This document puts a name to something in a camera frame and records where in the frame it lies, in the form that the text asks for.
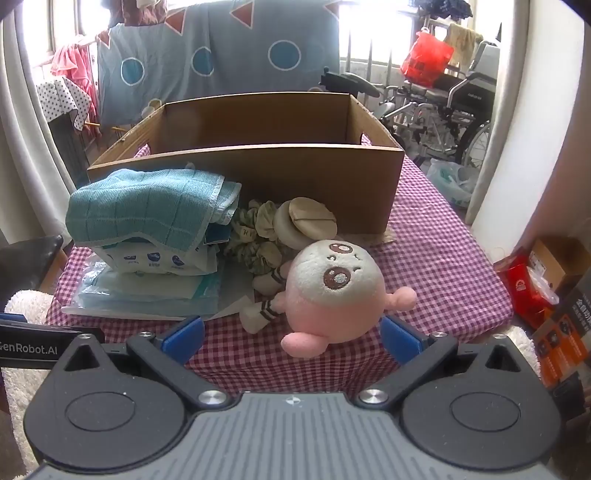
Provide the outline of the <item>blue face mask pack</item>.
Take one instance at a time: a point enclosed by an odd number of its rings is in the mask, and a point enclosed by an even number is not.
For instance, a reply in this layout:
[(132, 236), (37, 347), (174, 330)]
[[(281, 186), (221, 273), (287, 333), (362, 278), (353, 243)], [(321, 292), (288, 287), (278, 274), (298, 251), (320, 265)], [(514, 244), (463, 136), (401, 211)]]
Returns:
[(217, 312), (221, 275), (119, 273), (93, 255), (70, 303), (68, 314), (112, 319), (184, 319)]

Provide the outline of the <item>pink round plush toy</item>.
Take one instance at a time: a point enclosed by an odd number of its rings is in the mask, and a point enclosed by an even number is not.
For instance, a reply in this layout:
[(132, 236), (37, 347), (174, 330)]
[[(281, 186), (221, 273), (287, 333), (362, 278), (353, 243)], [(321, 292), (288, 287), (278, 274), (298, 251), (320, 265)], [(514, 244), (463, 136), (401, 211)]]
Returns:
[(290, 264), (284, 290), (273, 298), (273, 310), (287, 318), (291, 329), (280, 346), (304, 359), (362, 337), (387, 311), (410, 311), (416, 304), (410, 287), (388, 292), (372, 255), (345, 240), (321, 240), (301, 250)]

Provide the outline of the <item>white wet wipes pack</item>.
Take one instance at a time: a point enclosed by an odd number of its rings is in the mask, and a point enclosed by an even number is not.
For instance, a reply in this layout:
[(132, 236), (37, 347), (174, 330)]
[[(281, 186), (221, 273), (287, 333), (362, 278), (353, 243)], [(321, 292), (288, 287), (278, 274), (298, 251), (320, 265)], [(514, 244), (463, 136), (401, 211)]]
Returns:
[(218, 270), (217, 246), (198, 246), (187, 254), (153, 245), (143, 239), (93, 247), (93, 252), (119, 273), (173, 274), (204, 276)]

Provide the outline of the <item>green fabric scrunchie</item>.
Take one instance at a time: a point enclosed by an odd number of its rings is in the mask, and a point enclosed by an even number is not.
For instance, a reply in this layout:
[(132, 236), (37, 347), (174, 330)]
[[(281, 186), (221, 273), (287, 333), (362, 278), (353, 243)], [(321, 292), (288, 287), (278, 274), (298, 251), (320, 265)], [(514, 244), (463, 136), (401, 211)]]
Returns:
[(230, 222), (231, 233), (223, 254), (245, 266), (253, 275), (263, 275), (287, 260), (273, 222), (277, 207), (273, 201), (250, 200), (238, 208)]

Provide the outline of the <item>teal towel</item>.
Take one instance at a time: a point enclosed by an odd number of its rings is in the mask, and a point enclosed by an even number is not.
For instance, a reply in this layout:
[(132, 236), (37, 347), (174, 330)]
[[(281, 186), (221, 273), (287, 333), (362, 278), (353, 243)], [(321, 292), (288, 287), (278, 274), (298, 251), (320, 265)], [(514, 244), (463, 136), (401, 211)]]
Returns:
[(131, 238), (185, 254), (200, 246), (209, 225), (228, 225), (242, 185), (194, 169), (119, 169), (75, 191), (65, 225), (79, 246)]

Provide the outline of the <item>beige round powder puffs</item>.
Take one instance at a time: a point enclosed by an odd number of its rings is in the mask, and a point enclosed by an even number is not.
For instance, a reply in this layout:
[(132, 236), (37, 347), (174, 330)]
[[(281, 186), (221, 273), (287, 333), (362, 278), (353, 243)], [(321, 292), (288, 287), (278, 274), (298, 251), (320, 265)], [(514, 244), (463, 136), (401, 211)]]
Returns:
[(283, 202), (274, 215), (273, 229), (283, 245), (297, 251), (338, 235), (335, 215), (324, 204), (307, 197)]

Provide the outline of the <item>pink checkered tablecloth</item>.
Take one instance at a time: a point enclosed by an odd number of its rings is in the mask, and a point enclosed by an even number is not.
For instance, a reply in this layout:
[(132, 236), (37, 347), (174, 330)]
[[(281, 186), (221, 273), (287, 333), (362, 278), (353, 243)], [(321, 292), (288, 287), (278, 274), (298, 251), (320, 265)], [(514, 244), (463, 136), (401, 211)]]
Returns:
[[(390, 289), (418, 294), (405, 315), (415, 328), (472, 340), (512, 317), (509, 295), (478, 243), (425, 174), (404, 158), (387, 223), (391, 243), (370, 250)], [(208, 321), (204, 347), (190, 368), (230, 392), (356, 392), (394, 370), (377, 331), (332, 345), (311, 360), (280, 348), (287, 323), (246, 333), (236, 316)]]

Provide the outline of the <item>red snack bag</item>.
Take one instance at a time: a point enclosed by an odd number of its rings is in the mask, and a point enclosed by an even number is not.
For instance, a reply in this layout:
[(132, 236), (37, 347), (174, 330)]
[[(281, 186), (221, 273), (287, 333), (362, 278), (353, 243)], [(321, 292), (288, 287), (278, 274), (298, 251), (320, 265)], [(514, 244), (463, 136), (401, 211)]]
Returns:
[(515, 313), (533, 330), (538, 329), (558, 306), (558, 295), (529, 266), (523, 253), (498, 261), (494, 269), (509, 292)]

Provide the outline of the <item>orange black product box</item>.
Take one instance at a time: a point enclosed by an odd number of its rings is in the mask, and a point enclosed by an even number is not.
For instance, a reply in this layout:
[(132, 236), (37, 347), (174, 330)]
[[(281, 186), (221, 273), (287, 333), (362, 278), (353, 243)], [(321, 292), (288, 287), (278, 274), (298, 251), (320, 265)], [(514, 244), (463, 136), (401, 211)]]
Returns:
[(564, 420), (590, 412), (590, 274), (534, 333), (541, 379)]

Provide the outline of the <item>small open cardboard box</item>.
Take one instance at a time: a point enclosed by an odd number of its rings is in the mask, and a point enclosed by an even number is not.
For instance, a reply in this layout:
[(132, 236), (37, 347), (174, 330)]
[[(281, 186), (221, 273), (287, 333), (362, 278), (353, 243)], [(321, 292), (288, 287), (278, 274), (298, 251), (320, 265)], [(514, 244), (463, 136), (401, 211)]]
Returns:
[(559, 292), (576, 285), (586, 273), (590, 253), (576, 238), (545, 236), (533, 243), (528, 262), (554, 292)]

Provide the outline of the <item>brown cardboard box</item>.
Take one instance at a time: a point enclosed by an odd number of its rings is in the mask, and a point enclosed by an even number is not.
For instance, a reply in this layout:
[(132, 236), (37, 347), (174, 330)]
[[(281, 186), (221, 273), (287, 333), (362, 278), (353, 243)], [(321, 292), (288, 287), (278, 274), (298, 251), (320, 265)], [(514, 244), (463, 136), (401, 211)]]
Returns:
[(87, 170), (97, 181), (127, 168), (184, 168), (242, 184), (240, 200), (308, 197), (342, 234), (387, 228), (405, 158), (379, 120), (349, 94), (222, 95), (162, 105)]

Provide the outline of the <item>black wheelchair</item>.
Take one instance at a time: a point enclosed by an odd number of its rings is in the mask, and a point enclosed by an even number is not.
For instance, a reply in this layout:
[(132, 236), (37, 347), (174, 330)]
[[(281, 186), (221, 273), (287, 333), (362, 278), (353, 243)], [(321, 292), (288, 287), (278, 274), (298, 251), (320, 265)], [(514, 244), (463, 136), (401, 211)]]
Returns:
[(498, 45), (483, 41), (467, 73), (444, 73), (432, 87), (406, 80), (379, 88), (354, 73), (329, 70), (320, 85), (353, 97), (381, 97), (374, 116), (415, 163), (435, 158), (479, 169), (490, 141), (499, 56)]

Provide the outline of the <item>polka dot white cloth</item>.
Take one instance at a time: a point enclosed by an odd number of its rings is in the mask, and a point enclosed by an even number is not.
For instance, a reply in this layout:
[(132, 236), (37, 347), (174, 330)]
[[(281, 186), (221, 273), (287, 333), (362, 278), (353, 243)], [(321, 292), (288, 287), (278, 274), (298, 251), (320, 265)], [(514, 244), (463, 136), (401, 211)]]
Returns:
[(77, 131), (82, 131), (88, 120), (91, 99), (80, 87), (64, 76), (36, 85), (37, 96), (45, 120), (66, 115)]

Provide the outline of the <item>red plastic bag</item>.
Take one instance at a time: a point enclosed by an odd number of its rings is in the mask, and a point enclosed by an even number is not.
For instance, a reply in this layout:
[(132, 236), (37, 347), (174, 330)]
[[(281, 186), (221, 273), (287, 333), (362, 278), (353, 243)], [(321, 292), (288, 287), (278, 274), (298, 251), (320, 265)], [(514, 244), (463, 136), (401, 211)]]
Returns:
[(401, 72), (405, 79), (423, 87), (433, 87), (444, 73), (454, 54), (454, 48), (438, 40), (428, 31), (419, 31), (417, 39), (405, 58)]

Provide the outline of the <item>blue patterned hanging blanket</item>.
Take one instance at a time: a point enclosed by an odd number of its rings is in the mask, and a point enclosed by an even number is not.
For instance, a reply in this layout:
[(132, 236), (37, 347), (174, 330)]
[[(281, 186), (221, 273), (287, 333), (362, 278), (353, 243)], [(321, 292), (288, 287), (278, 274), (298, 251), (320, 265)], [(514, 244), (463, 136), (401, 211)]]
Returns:
[(170, 11), (97, 39), (99, 118), (139, 122), (163, 103), (307, 91), (339, 69), (339, 2), (218, 1)]

